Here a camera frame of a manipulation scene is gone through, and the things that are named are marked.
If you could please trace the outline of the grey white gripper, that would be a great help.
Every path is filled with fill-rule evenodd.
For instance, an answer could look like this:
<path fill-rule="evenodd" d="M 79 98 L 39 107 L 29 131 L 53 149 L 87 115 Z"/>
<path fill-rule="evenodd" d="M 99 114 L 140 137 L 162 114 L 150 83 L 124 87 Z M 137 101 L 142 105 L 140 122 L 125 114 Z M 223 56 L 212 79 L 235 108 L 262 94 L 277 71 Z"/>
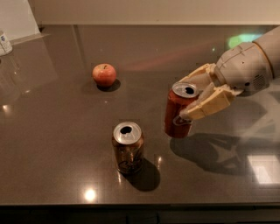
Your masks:
<path fill-rule="evenodd" d="M 273 78 L 262 48 L 256 43 L 241 43 L 224 52 L 216 65 L 200 66 L 178 81 L 205 88 L 179 116 L 185 120 L 199 120 L 215 114 L 227 108 L 237 95 L 253 95 L 264 90 Z"/>

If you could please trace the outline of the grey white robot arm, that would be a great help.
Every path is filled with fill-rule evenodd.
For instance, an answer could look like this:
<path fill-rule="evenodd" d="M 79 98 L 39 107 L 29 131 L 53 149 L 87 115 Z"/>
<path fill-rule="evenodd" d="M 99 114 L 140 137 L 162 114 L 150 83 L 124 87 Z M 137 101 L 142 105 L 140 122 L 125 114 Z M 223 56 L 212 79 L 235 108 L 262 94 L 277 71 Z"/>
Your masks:
<path fill-rule="evenodd" d="M 199 98 L 179 112 L 185 120 L 198 120 L 227 108 L 238 95 L 253 95 L 280 77 L 280 27 L 252 42 L 224 52 L 217 62 L 205 64 L 182 83 L 199 90 Z"/>

